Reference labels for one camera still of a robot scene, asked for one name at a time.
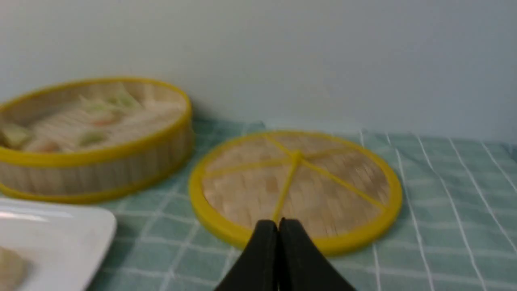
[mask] white plate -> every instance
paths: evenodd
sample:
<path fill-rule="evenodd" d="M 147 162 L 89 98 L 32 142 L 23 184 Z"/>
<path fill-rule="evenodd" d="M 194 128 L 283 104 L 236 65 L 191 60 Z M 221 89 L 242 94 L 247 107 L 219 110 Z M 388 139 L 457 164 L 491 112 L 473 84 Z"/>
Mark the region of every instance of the white plate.
<path fill-rule="evenodd" d="M 29 266 L 19 291 L 85 290 L 115 229 L 115 216 L 101 208 L 0 198 L 0 246 Z"/>

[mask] bamboo steamer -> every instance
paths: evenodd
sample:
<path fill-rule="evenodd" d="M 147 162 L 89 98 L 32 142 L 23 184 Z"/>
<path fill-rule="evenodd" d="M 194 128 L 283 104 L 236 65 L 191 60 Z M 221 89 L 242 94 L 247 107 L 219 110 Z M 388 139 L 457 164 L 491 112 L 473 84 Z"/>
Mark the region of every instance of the bamboo steamer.
<path fill-rule="evenodd" d="M 0 107 L 2 122 L 25 125 L 37 134 L 67 143 L 62 129 L 80 129 L 80 112 L 60 109 L 79 96 L 104 97 L 124 89 L 137 100 L 174 105 L 156 112 L 150 126 L 113 127 L 106 144 L 70 153 L 31 153 L 0 147 L 0 190 L 14 198 L 92 203 L 110 200 L 166 178 L 193 149 L 192 108 L 180 89 L 156 80 L 106 78 L 77 81 L 38 90 Z"/>
<path fill-rule="evenodd" d="M 310 132 L 266 132 L 209 153 L 190 178 L 201 223 L 243 248 L 259 220 L 298 219 L 325 255 L 364 246 L 402 205 L 393 170 L 369 150 Z"/>

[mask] green checkered tablecloth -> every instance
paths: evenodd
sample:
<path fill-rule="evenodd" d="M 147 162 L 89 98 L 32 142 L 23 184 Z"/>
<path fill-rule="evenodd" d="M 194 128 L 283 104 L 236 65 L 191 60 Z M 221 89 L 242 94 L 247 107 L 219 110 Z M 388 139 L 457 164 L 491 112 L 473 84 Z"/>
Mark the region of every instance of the green checkered tablecloth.
<path fill-rule="evenodd" d="M 196 151 L 186 168 L 154 188 L 104 204 L 119 226 L 89 290 L 213 290 L 239 250 L 196 220 L 189 172 L 215 145 L 259 130 L 261 124 L 197 121 Z M 384 158 L 405 192 L 389 233 L 331 259 L 358 290 L 517 290 L 517 163 L 511 147 L 414 135 L 336 135 Z"/>

